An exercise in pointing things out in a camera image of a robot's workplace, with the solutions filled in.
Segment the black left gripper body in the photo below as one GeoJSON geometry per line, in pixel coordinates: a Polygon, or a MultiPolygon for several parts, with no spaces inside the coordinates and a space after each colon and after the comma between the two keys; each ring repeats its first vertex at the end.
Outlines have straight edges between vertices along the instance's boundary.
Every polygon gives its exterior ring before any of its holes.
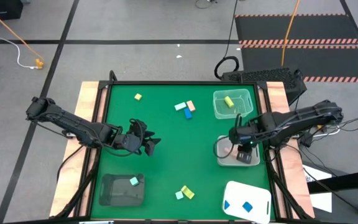
{"type": "Polygon", "coordinates": [[[147,126],[139,119],[131,119],[127,133],[122,133],[122,126],[116,135],[116,149],[126,150],[129,154],[142,154],[140,147],[145,136],[147,126]]]}

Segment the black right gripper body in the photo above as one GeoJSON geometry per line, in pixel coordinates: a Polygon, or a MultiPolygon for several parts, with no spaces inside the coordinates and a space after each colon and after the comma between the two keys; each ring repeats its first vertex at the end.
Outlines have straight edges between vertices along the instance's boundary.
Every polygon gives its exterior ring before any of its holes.
{"type": "Polygon", "coordinates": [[[256,145],[256,129],[252,127],[236,127],[229,130],[229,140],[233,144],[238,144],[238,151],[251,153],[252,148],[256,145]]]}

